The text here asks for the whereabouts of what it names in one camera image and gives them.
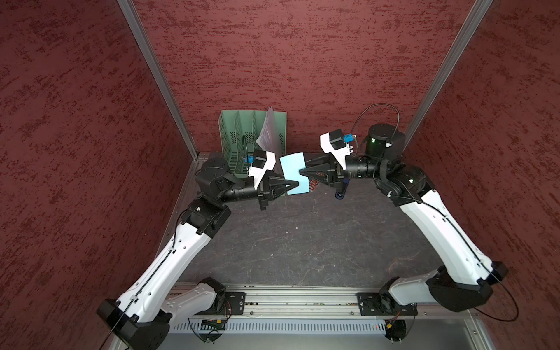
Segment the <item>light blue square paper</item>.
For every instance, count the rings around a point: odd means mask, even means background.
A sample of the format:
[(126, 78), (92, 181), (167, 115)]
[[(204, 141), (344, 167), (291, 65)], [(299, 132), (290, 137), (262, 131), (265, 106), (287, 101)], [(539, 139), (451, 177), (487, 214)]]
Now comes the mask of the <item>light blue square paper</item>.
[(289, 190), (287, 195), (300, 195), (310, 192), (309, 178), (300, 174), (300, 170), (306, 168), (306, 162), (303, 153), (294, 153), (280, 158), (281, 167), (284, 178), (291, 181), (297, 181), (298, 186)]

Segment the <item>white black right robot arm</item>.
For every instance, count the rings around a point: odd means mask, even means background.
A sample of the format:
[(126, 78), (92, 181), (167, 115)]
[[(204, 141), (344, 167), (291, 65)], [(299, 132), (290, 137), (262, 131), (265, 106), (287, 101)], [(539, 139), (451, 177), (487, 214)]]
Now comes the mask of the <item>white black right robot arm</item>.
[(306, 161), (300, 175), (335, 188), (338, 197), (345, 195), (350, 180), (372, 179), (416, 224), (443, 263), (426, 274), (388, 281), (374, 299), (376, 308), (396, 314), (411, 304), (438, 303), (463, 312), (486, 304), (493, 285), (503, 282), (508, 269), (475, 246), (426, 173), (402, 162), (405, 134), (386, 123), (372, 125), (360, 157), (351, 154), (351, 138), (340, 130), (321, 135), (323, 156)]

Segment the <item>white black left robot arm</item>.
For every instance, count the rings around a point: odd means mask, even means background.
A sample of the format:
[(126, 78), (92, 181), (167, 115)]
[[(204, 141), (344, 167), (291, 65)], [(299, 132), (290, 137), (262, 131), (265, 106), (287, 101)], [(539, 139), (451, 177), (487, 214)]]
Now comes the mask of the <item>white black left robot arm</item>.
[(195, 175), (199, 194), (184, 210), (175, 232), (139, 279), (118, 299), (106, 299), (97, 314), (126, 349), (157, 349), (173, 322), (197, 314), (236, 313), (226, 288), (209, 277), (175, 297), (169, 293), (195, 256), (209, 244), (230, 217), (231, 201), (258, 201), (261, 209), (298, 187), (293, 179), (274, 172), (273, 153), (252, 158), (249, 176), (240, 179), (221, 158), (207, 160)]

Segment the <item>red pencil box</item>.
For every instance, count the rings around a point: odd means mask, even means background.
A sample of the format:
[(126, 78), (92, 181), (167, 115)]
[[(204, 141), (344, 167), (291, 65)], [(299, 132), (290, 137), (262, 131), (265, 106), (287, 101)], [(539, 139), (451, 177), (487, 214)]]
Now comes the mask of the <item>red pencil box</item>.
[(309, 180), (309, 191), (310, 192), (314, 192), (319, 186), (319, 181), (317, 181), (316, 179), (310, 179)]

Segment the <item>white paper sheets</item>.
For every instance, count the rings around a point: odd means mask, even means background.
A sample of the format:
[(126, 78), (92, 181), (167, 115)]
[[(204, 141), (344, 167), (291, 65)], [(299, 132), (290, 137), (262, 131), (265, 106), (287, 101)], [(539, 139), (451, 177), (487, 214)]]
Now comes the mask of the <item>white paper sheets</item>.
[(261, 150), (273, 152), (277, 157), (284, 156), (286, 153), (287, 113), (276, 112), (269, 107), (262, 121), (256, 139), (257, 146)]

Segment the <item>green plastic file organizer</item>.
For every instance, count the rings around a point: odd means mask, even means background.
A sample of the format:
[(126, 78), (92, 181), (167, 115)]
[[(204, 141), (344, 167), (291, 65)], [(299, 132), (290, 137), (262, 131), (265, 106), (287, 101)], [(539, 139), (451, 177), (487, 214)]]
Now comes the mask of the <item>green plastic file organizer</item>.
[(223, 159), (238, 178), (247, 178), (247, 156), (260, 150), (257, 139), (265, 124), (266, 111), (223, 110), (218, 120)]

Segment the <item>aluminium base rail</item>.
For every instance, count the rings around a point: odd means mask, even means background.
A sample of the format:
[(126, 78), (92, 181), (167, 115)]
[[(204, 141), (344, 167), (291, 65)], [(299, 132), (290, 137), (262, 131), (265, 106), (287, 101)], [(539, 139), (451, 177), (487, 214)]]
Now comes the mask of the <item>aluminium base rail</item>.
[(358, 300), (375, 288), (297, 287), (228, 284), (230, 293), (245, 293), (239, 319), (392, 319)]

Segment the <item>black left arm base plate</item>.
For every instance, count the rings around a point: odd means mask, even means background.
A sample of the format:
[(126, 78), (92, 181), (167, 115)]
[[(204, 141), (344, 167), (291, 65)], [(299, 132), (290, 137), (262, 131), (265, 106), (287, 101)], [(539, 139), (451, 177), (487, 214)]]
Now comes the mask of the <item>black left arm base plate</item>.
[(224, 314), (226, 316), (241, 316), (244, 314), (246, 293), (226, 292), (224, 299)]

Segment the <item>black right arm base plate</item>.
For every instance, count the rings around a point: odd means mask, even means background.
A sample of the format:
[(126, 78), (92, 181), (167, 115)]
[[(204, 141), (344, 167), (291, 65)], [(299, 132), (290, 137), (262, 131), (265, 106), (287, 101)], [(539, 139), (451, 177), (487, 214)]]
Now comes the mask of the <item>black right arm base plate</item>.
[(401, 306), (389, 293), (357, 293), (357, 305), (361, 316), (417, 316), (417, 307)]

